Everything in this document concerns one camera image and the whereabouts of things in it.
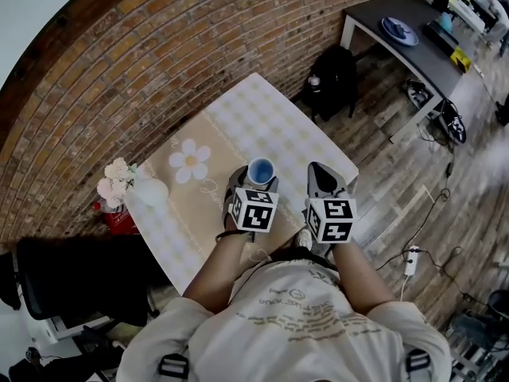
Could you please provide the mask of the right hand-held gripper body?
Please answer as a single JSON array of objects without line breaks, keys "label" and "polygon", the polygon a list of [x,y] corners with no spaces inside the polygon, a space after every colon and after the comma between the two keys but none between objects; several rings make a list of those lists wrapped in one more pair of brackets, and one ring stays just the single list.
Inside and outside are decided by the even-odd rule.
[{"label": "right hand-held gripper body", "polygon": [[319,244],[343,244],[350,241],[357,221],[356,201],[345,188],[332,193],[308,191],[305,223]]}]

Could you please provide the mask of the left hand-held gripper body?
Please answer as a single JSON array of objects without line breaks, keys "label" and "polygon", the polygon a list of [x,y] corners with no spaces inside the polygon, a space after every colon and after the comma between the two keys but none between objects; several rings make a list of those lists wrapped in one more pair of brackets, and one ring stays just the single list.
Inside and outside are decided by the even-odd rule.
[{"label": "left hand-held gripper body", "polygon": [[255,242],[256,235],[268,233],[274,221],[279,194],[260,189],[237,187],[227,191],[223,218],[230,216],[235,229],[249,234],[248,241]]}]

